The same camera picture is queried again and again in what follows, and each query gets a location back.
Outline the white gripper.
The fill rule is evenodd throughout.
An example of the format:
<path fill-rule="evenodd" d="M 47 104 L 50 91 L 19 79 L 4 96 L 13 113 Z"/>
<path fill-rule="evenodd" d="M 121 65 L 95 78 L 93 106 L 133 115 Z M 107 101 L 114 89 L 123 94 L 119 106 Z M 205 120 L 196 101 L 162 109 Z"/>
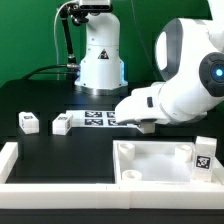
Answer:
<path fill-rule="evenodd" d="M 170 119 L 161 110 L 158 101 L 162 83 L 137 88 L 115 107 L 115 119 L 122 124 L 168 124 Z"/>

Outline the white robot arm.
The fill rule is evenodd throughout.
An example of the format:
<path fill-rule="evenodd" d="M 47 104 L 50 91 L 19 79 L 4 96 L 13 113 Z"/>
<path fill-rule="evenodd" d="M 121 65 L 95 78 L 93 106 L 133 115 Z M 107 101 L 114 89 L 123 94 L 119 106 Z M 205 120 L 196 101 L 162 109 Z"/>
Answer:
<path fill-rule="evenodd" d="M 204 117 L 224 101 L 224 0 L 207 0 L 210 20 L 171 20 L 155 44 L 163 77 L 138 88 L 115 108 L 118 123 L 182 123 Z M 86 55 L 75 85 L 108 94 L 127 85 L 119 58 L 119 20 L 111 0 L 71 0 L 63 7 L 77 26 L 86 25 Z"/>

